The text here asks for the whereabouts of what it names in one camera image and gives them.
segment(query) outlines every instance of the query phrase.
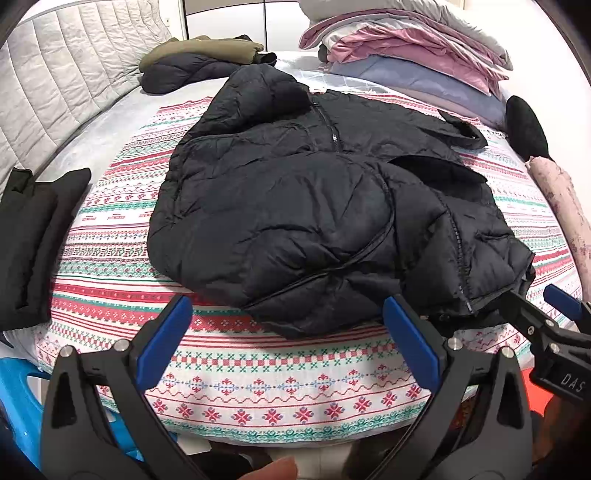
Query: white quilted headboard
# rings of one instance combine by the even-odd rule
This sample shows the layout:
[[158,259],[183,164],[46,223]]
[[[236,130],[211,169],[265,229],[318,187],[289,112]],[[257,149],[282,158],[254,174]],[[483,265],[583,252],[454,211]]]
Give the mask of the white quilted headboard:
[[84,122],[139,85],[139,61],[170,38],[158,0],[78,1],[38,14],[0,49],[0,193],[40,171]]

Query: red and green striped sheet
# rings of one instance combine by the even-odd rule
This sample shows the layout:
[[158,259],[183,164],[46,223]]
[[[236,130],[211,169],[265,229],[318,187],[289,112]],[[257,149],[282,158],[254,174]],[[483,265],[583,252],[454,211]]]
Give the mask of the red and green striped sheet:
[[[433,107],[403,96],[367,97],[437,115]],[[162,107],[88,195],[55,274],[51,323],[35,332],[45,370],[51,371],[62,346],[87,352],[130,339],[174,293],[189,293],[152,268],[146,238],[170,155],[210,101]],[[470,121],[489,147],[458,152],[487,177],[507,223],[536,253],[529,299],[564,323],[542,299],[549,283],[581,296],[561,229],[504,136]],[[285,340],[237,309],[190,295],[190,329],[159,385],[146,392],[169,429],[264,445],[352,439],[407,423],[429,396],[380,325],[322,339]],[[463,340],[491,352],[509,345],[521,362],[530,359],[526,341],[509,326],[468,330]],[[113,406],[108,389],[101,395]]]

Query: folded pink blanket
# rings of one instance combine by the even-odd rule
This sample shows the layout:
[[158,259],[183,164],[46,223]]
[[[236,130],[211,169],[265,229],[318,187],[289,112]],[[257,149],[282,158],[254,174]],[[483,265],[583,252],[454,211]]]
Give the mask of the folded pink blanket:
[[467,35],[450,28],[444,23],[437,22],[425,15],[421,15],[412,11],[398,10],[392,8],[375,8],[370,10],[362,10],[351,12],[347,14],[337,15],[335,17],[327,18],[326,20],[320,21],[317,24],[312,25],[306,30],[300,38],[300,48],[307,49],[313,48],[320,44],[322,37],[343,25],[348,25],[354,22],[362,20],[374,20],[377,18],[409,18],[422,22],[425,25],[441,32],[444,35],[455,38],[460,43],[474,49],[481,55],[488,58],[494,65],[498,65],[507,70],[512,70],[513,65],[508,55],[499,55],[491,50],[486,45],[468,37]]
[[[386,22],[362,22],[360,26],[365,26],[335,43],[333,39],[325,38],[324,42],[330,49],[328,60],[346,63],[366,59],[373,54],[411,60],[454,77],[487,95],[493,93],[501,98],[498,82],[508,76],[497,67],[487,65],[464,47],[424,30],[420,25],[413,26],[414,21]],[[399,28],[399,23],[408,28]]]
[[583,287],[583,300],[591,301],[591,227],[574,192],[568,173],[552,160],[531,157],[526,163],[558,220]]

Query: pink fabric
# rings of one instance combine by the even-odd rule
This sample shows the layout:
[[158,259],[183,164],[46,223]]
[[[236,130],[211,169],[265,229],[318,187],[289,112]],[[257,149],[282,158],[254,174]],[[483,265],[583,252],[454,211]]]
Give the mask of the pink fabric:
[[493,52],[490,48],[488,48],[487,46],[483,45],[482,43],[474,40],[473,38],[470,38],[470,37],[464,35],[463,33],[458,32],[458,31],[448,27],[447,25],[436,22],[435,20],[432,20],[431,18],[425,17],[424,15],[418,14],[416,12],[396,10],[396,9],[391,9],[391,8],[385,8],[385,9],[377,8],[377,9],[371,9],[371,10],[361,10],[361,11],[357,11],[357,12],[351,12],[348,14],[337,15],[336,17],[327,18],[326,20],[323,20],[322,22],[312,25],[310,28],[308,28],[308,30],[306,30],[302,34],[302,36],[300,38],[300,48],[305,49],[305,48],[312,48],[313,46],[315,46],[314,44],[317,44],[316,40],[317,40],[318,33],[337,22],[347,20],[352,17],[363,17],[364,15],[379,14],[379,13],[401,15],[404,17],[411,18],[413,20],[423,22],[423,23],[425,23],[425,25],[428,25],[429,27],[434,28],[435,30],[437,30],[441,33],[445,33],[446,35],[449,35],[453,38],[458,39],[461,43],[473,48],[474,50],[476,50],[480,54],[489,58],[493,64],[499,65],[499,66],[506,68],[508,70],[512,69],[510,62],[508,62],[507,59],[503,59],[501,56],[499,56],[495,52]]
[[579,271],[583,300],[590,301],[591,227],[574,192],[573,182],[566,171],[547,158],[531,157],[526,165],[562,227]]
[[364,27],[341,38],[330,49],[328,60],[346,63],[377,54],[411,60],[449,75],[475,89],[501,98],[499,80],[508,76],[474,61],[445,39],[418,28]]

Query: jacket zipper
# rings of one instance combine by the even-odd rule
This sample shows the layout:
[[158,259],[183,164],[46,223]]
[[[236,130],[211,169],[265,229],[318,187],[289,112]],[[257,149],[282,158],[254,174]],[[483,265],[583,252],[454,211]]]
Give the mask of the jacket zipper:
[[456,245],[457,245],[457,263],[459,265],[459,274],[460,274],[460,294],[462,295],[462,300],[466,303],[466,307],[470,313],[474,312],[472,308],[472,304],[467,297],[468,292],[468,282],[467,282],[467,274],[466,274],[466,257],[464,255],[464,249],[462,247],[462,239],[460,239],[460,232],[457,229],[456,221],[453,219],[453,215],[447,203],[445,203],[441,197],[439,197],[439,201],[443,204],[445,209],[447,210],[447,214],[449,215],[449,221],[452,224],[453,233],[456,236]]
[[326,111],[321,106],[321,104],[319,104],[315,100],[313,100],[312,105],[313,105],[314,110],[316,110],[318,112],[318,114],[320,115],[320,118],[322,119],[323,123],[330,130],[330,134],[332,136],[333,150],[335,152],[340,152],[342,149],[340,146],[339,133],[337,132],[335,126],[329,120],[329,117],[328,117],[328,115],[326,115]]

